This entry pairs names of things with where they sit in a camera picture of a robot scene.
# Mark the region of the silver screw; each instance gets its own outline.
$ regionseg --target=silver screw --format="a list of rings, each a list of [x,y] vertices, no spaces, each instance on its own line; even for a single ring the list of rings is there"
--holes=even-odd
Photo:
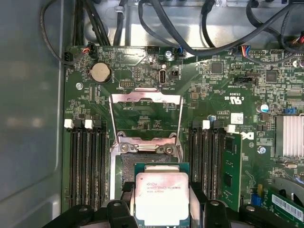
[[[221,1],[221,0],[216,0],[216,1],[215,1],[215,6],[220,7],[221,4],[222,4],[222,1]]]
[[[256,210],[256,209],[255,209],[254,207],[252,207],[252,206],[247,206],[246,209],[249,210],[249,211],[255,211],[255,210]]]
[[[84,212],[86,210],[87,210],[87,208],[81,208],[81,209],[79,209],[80,212]]]
[[[123,144],[123,145],[120,147],[120,150],[121,150],[122,152],[128,152],[128,150],[129,150],[128,144]]]
[[[265,148],[265,147],[259,147],[257,152],[258,152],[259,154],[266,153],[266,148]]]
[[[217,202],[217,201],[211,201],[211,205],[213,205],[213,206],[218,206],[218,205],[219,205],[219,202]]]
[[[166,58],[171,58],[171,57],[172,57],[172,52],[166,51],[166,52],[165,52],[165,57],[166,57]]]
[[[167,153],[167,154],[173,153],[172,147],[168,146],[168,147],[166,148],[166,153]]]
[[[82,90],[83,87],[84,87],[84,85],[81,82],[76,83],[76,89]]]

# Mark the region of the black cable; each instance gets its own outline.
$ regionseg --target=black cable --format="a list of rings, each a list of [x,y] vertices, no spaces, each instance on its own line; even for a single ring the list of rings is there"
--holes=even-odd
[[[286,13],[284,19],[283,19],[283,22],[282,22],[282,26],[281,26],[281,43],[282,43],[282,46],[285,50],[291,52],[291,53],[297,53],[297,54],[304,54],[304,45],[302,44],[302,46],[298,49],[295,49],[295,48],[291,48],[289,47],[286,43],[285,43],[285,40],[284,40],[284,34],[285,34],[285,29],[286,29],[286,25],[287,25],[287,21],[289,19],[289,16],[290,16],[290,13],[291,13],[291,10]]]
[[[211,12],[213,5],[215,4],[215,0],[206,0],[201,8],[201,30],[203,33],[203,37],[206,43],[209,45],[210,48],[215,48],[214,44],[212,43],[208,31],[207,31],[207,15]]]
[[[251,58],[249,56],[246,56],[245,58],[247,58],[249,61],[253,62],[253,63],[257,63],[257,64],[261,64],[261,65],[275,65],[275,64],[280,64],[280,63],[284,63],[290,59],[292,59],[294,56],[296,55],[296,53],[291,54],[290,56],[287,56],[285,58],[282,58],[278,61],[274,61],[274,62],[265,62],[265,61],[260,61],[256,58]]]
[[[124,7],[128,0],[121,0],[119,2],[118,6]],[[124,27],[124,14],[121,12],[117,13],[117,25],[116,25],[116,32],[114,35],[114,40],[113,40],[113,45],[118,46],[120,44],[120,40],[122,38],[122,32],[123,32],[123,27]]]
[[[101,33],[100,33],[100,30],[99,30],[99,28],[98,28],[98,26],[97,26],[97,23],[96,23],[96,21],[95,21],[95,18],[94,18],[94,16],[93,16],[93,13],[92,13],[92,11],[90,10],[89,5],[87,4],[87,1],[86,1],[86,0],[83,0],[83,4],[84,4],[84,8],[85,8],[85,10],[86,10],[86,12],[87,12],[87,14],[88,14],[88,16],[89,16],[89,18],[90,18],[90,22],[91,22],[91,24],[92,24],[94,33],[95,33],[95,35],[96,35],[97,42],[99,43],[99,45],[104,46],[105,43],[104,43],[103,37],[102,37],[102,35],[101,35]]]
[[[230,44],[224,45],[222,47],[212,48],[208,50],[193,50],[181,37],[181,35],[178,33],[178,31],[175,29],[173,24],[171,23],[170,19],[168,18],[167,14],[165,13],[162,5],[158,2],[158,0],[151,0],[152,6],[154,10],[156,11],[156,14],[158,15],[161,23],[166,28],[166,30],[169,32],[169,34],[190,54],[194,56],[212,56],[214,54],[217,54],[219,52],[225,51],[227,49],[232,49],[238,45],[241,45],[243,43],[246,43],[247,41],[251,40],[255,36],[257,36],[259,33],[261,33],[265,28],[269,27],[272,23],[274,23],[276,20],[278,20],[282,15],[287,13],[289,10],[296,7],[295,4],[289,4],[283,9],[281,9],[278,13],[276,13],[274,16],[272,16],[268,21],[266,21],[263,25],[261,25],[259,28],[255,29],[248,35],[242,37],[241,39],[238,39]]]
[[[73,46],[78,45],[78,41],[77,41],[77,33],[78,33],[78,11],[79,11],[79,1],[80,0],[76,0],[75,1],[75,7],[74,7],[74,21],[73,21],[73,36],[72,36],[72,44]]]
[[[47,48],[49,49],[49,51],[51,52],[51,54],[61,63],[65,64],[65,65],[74,65],[75,63],[77,63],[82,56],[85,55],[85,53],[80,53],[79,55],[77,55],[75,57],[75,59],[73,61],[65,61],[64,59],[60,58],[56,52],[53,50],[52,45],[50,44],[49,40],[48,40],[48,35],[46,32],[46,27],[45,27],[45,22],[44,22],[44,17],[45,17],[45,13],[48,9],[48,7],[53,4],[55,1],[57,0],[50,0],[40,11],[40,18],[39,18],[39,23],[40,23],[40,28],[41,28],[41,33],[42,33],[42,37],[43,40],[45,42],[45,44],[47,45]]]
[[[263,23],[261,21],[259,21],[259,19],[257,19],[252,12],[252,4],[253,4],[254,1],[256,1],[256,0],[249,0],[248,4],[246,6],[246,15],[247,15],[247,18],[248,18],[250,24],[252,24],[254,27],[258,28]],[[264,32],[268,32],[269,34],[273,35],[277,39],[280,46],[282,46],[281,39],[280,39],[281,34],[278,31],[276,31],[272,27],[268,27],[268,28],[264,29]]]
[[[79,9],[78,9],[78,22],[77,22],[77,45],[83,46],[84,45],[84,5],[82,0],[79,1]]]
[[[144,22],[143,20],[143,4],[144,3],[147,3],[148,0],[141,0],[139,3],[138,3],[138,17],[139,17],[139,21],[143,27],[143,29],[151,36],[153,36],[154,38],[160,40],[161,42],[167,44],[168,46],[170,47],[175,47],[175,48],[178,48],[179,45],[178,44],[174,44],[170,41],[168,41],[167,39],[161,37],[160,35],[158,35],[157,33],[153,32],[149,27],[148,25]]]
[[[110,46],[111,44],[110,44],[110,41],[109,41],[109,38],[108,38],[108,34],[105,30],[105,26],[104,26],[103,22],[101,21],[100,16],[99,16],[92,0],[85,0],[85,1],[87,2],[87,5],[88,5],[90,11],[93,14],[93,18],[95,19],[95,22],[96,22],[96,24],[99,28],[99,31],[101,33],[101,37],[103,39],[104,45]]]

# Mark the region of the silver heatsink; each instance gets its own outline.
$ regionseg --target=silver heatsink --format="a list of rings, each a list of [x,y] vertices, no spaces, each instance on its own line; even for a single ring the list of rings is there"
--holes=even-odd
[[[304,157],[304,116],[276,117],[275,153],[284,157]]]

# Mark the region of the motherboard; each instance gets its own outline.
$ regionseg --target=motherboard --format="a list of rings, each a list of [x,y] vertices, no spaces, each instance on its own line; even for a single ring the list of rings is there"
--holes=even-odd
[[[234,210],[274,177],[303,180],[303,89],[301,55],[97,47],[66,69],[62,211],[119,199],[140,162],[189,162],[190,181]]]

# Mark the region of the barcode sticker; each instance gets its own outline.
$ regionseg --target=barcode sticker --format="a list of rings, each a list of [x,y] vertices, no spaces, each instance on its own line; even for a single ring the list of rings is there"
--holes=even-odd
[[[303,222],[303,212],[299,209],[295,208],[294,206],[286,203],[285,201],[281,200],[275,195],[272,195],[272,202],[282,208],[284,211],[287,211],[292,216],[296,217],[298,220]]]

